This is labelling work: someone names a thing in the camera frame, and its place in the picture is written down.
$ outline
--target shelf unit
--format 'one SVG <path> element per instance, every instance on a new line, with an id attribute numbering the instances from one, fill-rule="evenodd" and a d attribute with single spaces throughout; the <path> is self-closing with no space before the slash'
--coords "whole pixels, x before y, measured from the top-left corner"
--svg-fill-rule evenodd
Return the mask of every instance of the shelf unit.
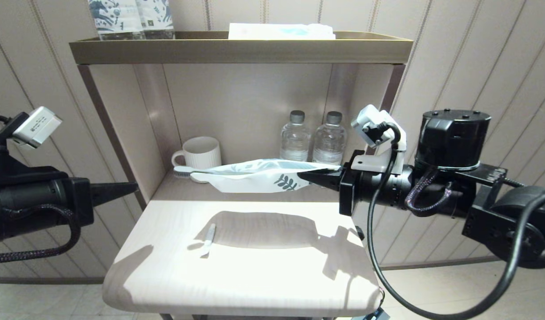
<path id="1" fill-rule="evenodd" d="M 172 194 L 162 187 L 173 185 L 167 175 L 169 155 L 187 138 L 206 135 L 199 134 L 200 127 L 209 132 L 221 127 L 207 135 L 220 140 L 224 162 L 232 163 L 274 157 L 276 151 L 266 152 L 260 144 L 269 138 L 271 145 L 278 143 L 279 124 L 292 108 L 308 108 L 311 128 L 321 124 L 329 110 L 342 112 L 348 120 L 368 103 L 390 110 L 413 42 L 369 32 L 335 34 L 335 40 L 228 40 L 223 31 L 176 32 L 173 40 L 87 39 L 70 46 L 118 160 L 128 180 L 140 186 L 136 196 L 144 209 L 151 199 L 160 197 L 156 190 L 164 197 Z M 226 81 L 214 83 L 216 78 Z M 228 96 L 232 91 L 235 97 Z M 221 96 L 207 100 L 211 95 Z M 251 103 L 261 105 L 253 108 Z M 242 120 L 248 127 L 262 124 L 262 132 L 252 134 L 227 116 L 251 110 L 256 115 Z M 364 147 L 347 129 L 350 138 L 344 156 Z M 244 146 L 236 142 L 236 136 L 248 139 Z M 200 192 L 202 188 L 204 194 L 212 195 L 207 199 L 224 198 L 208 191 L 210 186 L 193 187 Z M 307 199 L 337 201 L 324 191 L 302 194 L 309 194 Z M 298 199 L 296 194 L 289 198 Z"/>

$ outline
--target plastic bottle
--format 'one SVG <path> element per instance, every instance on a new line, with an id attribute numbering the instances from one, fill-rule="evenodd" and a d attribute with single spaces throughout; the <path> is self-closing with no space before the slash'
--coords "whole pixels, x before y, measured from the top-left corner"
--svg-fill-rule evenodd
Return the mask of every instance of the plastic bottle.
<path id="1" fill-rule="evenodd" d="M 341 164 L 347 138 L 344 127 L 340 125 L 341 121 L 340 112 L 328 112 L 326 123 L 319 126 L 314 134 L 313 162 Z"/>
<path id="2" fill-rule="evenodd" d="M 100 40 L 146 39 L 135 0 L 89 0 Z"/>
<path id="3" fill-rule="evenodd" d="M 307 161 L 310 146 L 310 131 L 304 125 L 305 113 L 290 112 L 290 122 L 281 131 L 281 159 Z"/>
<path id="4" fill-rule="evenodd" d="M 169 0 L 136 0 L 147 39 L 173 39 Z"/>

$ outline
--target table top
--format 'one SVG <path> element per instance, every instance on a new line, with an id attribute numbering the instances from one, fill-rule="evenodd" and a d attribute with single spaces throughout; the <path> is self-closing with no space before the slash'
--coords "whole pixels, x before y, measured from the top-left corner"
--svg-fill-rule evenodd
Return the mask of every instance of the table top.
<path id="1" fill-rule="evenodd" d="M 338 203 L 153 200 L 108 271 L 103 298 L 131 312 L 360 316 L 381 294 Z"/>

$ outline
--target wooden shelf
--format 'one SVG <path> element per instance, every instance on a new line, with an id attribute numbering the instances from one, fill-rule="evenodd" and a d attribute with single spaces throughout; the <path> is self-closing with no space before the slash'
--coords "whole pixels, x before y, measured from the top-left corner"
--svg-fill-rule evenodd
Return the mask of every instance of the wooden shelf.
<path id="1" fill-rule="evenodd" d="M 228 40 L 226 31 L 176 32 L 171 40 L 71 42 L 78 64 L 385 63 L 409 59 L 413 41 L 371 32 L 336 31 L 335 40 Z"/>
<path id="2" fill-rule="evenodd" d="M 173 171 L 170 171 L 156 190 L 152 200 L 338 202 L 338 193 L 311 185 L 296 191 L 273 194 L 226 194 L 218 191 L 211 184 L 196 184 L 189 179 L 177 178 L 173 176 Z"/>

